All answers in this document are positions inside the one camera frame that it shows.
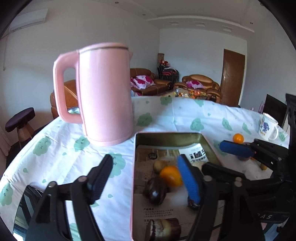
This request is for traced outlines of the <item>black television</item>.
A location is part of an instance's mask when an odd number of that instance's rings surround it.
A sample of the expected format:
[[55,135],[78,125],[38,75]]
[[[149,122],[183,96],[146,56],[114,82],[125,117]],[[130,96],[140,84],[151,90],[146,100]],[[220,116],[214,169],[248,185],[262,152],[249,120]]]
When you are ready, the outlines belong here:
[[285,103],[267,94],[263,112],[272,116],[278,122],[278,125],[283,128],[287,118],[287,105]]

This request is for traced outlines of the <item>black smartphone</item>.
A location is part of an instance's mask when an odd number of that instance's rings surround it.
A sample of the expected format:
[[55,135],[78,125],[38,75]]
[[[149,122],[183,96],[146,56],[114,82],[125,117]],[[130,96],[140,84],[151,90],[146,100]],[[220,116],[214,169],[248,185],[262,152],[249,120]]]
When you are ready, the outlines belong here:
[[42,194],[43,192],[39,189],[31,185],[26,186],[15,216],[13,237],[16,240],[23,241],[26,239],[31,218],[33,217]]

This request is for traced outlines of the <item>white cartoon mug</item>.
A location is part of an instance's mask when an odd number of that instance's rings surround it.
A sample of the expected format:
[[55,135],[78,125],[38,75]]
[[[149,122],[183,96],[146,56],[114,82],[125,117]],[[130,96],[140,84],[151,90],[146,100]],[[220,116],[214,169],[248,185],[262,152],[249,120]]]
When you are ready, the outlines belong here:
[[277,120],[271,115],[263,113],[258,134],[266,141],[274,141],[279,135]]

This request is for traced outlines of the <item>pink metal tin box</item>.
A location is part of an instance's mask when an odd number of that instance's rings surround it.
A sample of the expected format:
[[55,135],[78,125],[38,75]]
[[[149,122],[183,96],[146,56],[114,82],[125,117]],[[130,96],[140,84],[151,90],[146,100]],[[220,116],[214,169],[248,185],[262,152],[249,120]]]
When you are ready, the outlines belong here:
[[134,145],[132,240],[186,240],[199,207],[189,199],[178,169],[184,154],[192,166],[219,165],[201,133],[137,133]]

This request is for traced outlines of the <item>small yellow-green longan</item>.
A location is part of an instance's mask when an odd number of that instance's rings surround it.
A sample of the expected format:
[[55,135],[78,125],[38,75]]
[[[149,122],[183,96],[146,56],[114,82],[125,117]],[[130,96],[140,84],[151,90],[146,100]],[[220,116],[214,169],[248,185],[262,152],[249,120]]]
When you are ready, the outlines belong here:
[[259,166],[260,166],[260,169],[262,169],[262,171],[267,170],[267,166],[266,165],[264,165],[264,164],[261,163]]

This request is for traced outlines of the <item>long brown leather sofa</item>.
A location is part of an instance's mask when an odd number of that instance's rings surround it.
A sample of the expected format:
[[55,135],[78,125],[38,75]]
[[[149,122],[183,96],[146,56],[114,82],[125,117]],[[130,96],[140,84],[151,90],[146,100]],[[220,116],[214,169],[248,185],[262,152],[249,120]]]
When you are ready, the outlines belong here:
[[137,96],[161,95],[173,89],[173,84],[168,80],[160,80],[149,69],[131,68],[130,87]]

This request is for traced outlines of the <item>wall air conditioner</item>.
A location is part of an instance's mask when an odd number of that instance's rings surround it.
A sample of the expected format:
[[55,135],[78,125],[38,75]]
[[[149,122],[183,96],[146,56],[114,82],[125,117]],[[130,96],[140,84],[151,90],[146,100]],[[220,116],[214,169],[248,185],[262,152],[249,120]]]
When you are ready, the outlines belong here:
[[47,17],[48,9],[32,11],[16,16],[9,26],[9,32],[15,32],[33,25],[42,24]]

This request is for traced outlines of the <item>dark round stool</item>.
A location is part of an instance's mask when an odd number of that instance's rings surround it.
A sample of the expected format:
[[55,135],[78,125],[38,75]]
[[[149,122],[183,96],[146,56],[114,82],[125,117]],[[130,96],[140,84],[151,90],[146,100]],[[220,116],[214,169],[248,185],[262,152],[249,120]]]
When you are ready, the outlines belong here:
[[8,133],[16,129],[18,143],[22,149],[35,135],[35,130],[29,124],[35,117],[34,108],[26,108],[11,117],[5,125]]

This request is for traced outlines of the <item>brown wooden door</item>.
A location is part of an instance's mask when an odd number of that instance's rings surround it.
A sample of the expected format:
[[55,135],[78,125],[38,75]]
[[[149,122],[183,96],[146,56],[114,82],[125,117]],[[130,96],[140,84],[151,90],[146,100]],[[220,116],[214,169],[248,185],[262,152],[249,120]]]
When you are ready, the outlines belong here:
[[227,106],[238,105],[245,70],[245,55],[224,49],[221,77],[221,103]]

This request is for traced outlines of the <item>purple passion fruit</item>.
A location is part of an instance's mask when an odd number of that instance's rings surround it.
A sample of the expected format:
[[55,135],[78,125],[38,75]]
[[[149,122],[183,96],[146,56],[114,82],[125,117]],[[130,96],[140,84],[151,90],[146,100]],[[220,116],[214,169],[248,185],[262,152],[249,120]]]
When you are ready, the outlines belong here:
[[241,157],[241,156],[237,156],[237,158],[240,160],[240,161],[248,161],[250,159],[250,157]]

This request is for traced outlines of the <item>stacked chairs in corner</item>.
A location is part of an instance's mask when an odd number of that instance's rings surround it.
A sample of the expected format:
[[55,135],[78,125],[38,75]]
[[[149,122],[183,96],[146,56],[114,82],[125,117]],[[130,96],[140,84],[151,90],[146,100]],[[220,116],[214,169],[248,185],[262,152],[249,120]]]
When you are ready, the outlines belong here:
[[160,60],[158,65],[159,79],[168,80],[172,83],[179,81],[179,72],[177,69],[172,68],[168,61]]

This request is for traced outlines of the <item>small orange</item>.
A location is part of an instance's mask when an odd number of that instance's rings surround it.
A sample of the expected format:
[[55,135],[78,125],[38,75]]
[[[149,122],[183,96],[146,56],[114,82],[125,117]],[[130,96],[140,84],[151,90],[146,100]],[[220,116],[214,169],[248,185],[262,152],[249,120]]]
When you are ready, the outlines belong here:
[[234,134],[232,140],[233,140],[234,143],[237,143],[237,144],[243,144],[244,143],[244,137],[240,133]]

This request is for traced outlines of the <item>yellow fruit front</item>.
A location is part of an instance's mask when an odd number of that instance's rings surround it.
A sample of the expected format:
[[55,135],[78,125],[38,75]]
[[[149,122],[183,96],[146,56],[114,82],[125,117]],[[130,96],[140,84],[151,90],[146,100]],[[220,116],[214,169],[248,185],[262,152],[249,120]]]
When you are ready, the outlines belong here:
[[165,168],[165,166],[167,166],[168,165],[168,163],[166,162],[166,161],[163,161],[163,160],[156,160],[156,161],[154,161],[154,163],[153,163],[153,170],[154,170],[154,172],[155,173],[160,173],[162,170],[163,170],[163,168]]

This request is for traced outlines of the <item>coffee table with items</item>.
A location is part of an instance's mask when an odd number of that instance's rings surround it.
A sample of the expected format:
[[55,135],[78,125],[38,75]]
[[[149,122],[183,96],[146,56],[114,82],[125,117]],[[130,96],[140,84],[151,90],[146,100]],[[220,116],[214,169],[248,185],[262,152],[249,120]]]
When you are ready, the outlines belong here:
[[191,98],[191,99],[201,99],[201,100],[206,100],[207,99],[207,94],[202,93],[201,91],[188,91],[185,89],[174,89],[173,91],[169,91],[163,95],[163,97],[182,97],[182,98]]

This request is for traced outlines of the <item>brown wrinkled fruit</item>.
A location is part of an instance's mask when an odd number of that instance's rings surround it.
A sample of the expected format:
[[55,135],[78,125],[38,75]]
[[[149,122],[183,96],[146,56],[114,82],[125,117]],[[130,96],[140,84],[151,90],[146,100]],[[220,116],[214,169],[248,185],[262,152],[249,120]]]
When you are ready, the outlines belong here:
[[192,199],[189,197],[187,198],[188,207],[192,209],[193,211],[198,211],[200,209],[200,205],[196,204]]

